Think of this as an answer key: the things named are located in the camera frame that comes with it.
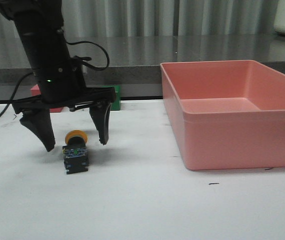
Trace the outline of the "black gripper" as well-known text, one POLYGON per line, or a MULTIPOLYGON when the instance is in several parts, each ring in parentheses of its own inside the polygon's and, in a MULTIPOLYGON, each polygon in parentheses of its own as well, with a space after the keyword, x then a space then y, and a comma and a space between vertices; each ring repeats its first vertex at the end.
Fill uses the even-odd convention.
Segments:
POLYGON ((16 113, 22 113, 20 123, 38 137, 47 152, 56 144, 50 109, 62 107, 72 112, 89 108, 99 142, 107 144, 111 104, 116 100, 114 87, 87 87, 80 67, 59 68, 49 75, 33 71, 30 75, 35 77, 40 94, 13 100, 11 104, 16 113))

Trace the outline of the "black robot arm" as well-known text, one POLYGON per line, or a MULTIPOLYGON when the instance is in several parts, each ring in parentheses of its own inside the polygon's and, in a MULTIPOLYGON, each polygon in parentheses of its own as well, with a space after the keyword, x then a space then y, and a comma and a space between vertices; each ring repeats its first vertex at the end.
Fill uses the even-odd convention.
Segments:
POLYGON ((74 112, 89 109, 105 145, 109 139, 109 116, 116 100, 113 87, 88 87, 82 67, 89 58, 70 56, 65 39, 60 0, 0 0, 0 13, 13 21, 40 94, 17 99, 12 107, 22 114, 20 123, 33 132, 47 151, 55 146, 50 110, 67 107, 74 112))

